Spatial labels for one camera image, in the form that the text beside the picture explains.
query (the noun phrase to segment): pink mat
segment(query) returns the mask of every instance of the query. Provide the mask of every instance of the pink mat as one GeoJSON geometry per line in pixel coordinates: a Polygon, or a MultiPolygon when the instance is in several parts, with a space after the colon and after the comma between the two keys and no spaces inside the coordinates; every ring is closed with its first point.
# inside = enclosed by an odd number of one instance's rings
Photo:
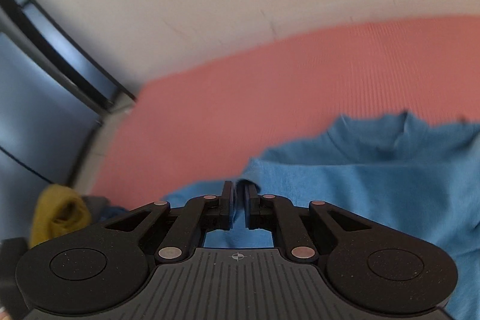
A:
{"type": "Polygon", "coordinates": [[[94,187],[137,207],[237,175],[265,147],[336,116],[410,109],[431,124],[480,120],[480,17],[331,28],[149,83],[94,187]]]}

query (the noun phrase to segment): yellow cloth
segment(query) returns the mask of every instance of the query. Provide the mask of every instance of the yellow cloth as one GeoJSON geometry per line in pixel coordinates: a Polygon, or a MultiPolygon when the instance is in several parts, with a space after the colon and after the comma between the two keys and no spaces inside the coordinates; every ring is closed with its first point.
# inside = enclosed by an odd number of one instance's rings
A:
{"type": "Polygon", "coordinates": [[[40,194],[35,207],[30,247],[85,228],[91,222],[87,206],[74,190],[50,185],[40,194]]]}

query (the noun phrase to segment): blue cloth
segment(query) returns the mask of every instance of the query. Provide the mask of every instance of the blue cloth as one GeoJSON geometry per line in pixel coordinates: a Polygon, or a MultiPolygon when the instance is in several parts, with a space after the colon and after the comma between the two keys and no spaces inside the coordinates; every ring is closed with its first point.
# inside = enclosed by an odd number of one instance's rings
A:
{"type": "MultiPolygon", "coordinates": [[[[261,194],[307,207],[321,199],[427,240],[455,261],[459,279],[447,311],[480,319],[480,124],[429,127],[410,113],[374,120],[341,116],[327,132],[271,148],[241,178],[261,194]]],[[[220,194],[223,181],[170,195],[172,206],[220,194]]],[[[267,232],[248,231],[239,216],[230,232],[209,233],[208,247],[268,247],[267,232]]]]}

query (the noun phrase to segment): dark blue cloth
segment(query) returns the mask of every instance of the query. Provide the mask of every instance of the dark blue cloth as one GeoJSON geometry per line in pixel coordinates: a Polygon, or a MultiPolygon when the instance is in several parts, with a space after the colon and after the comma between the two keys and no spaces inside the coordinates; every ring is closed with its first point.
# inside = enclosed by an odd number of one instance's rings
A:
{"type": "MultiPolygon", "coordinates": [[[[374,120],[341,116],[313,139],[271,148],[251,159],[241,178],[261,194],[307,207],[321,199],[427,240],[457,264],[459,279],[447,311],[480,319],[480,124],[429,127],[410,113],[374,120]]],[[[223,181],[170,195],[172,206],[220,194],[223,181]]],[[[269,233],[248,231],[239,216],[230,232],[209,233],[208,247],[268,247],[269,233]]]]}

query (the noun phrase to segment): screw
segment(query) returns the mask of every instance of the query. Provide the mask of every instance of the screw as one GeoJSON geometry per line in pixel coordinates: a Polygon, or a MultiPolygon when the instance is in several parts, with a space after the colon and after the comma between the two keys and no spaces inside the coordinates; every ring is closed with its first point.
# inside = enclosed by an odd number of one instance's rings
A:
{"type": "Polygon", "coordinates": [[[177,247],[165,247],[158,252],[158,255],[163,259],[175,259],[182,254],[181,251],[182,250],[177,247]]]}
{"type": "Polygon", "coordinates": [[[308,259],[315,255],[315,250],[310,247],[295,247],[292,250],[292,255],[300,259],[308,259]]]}

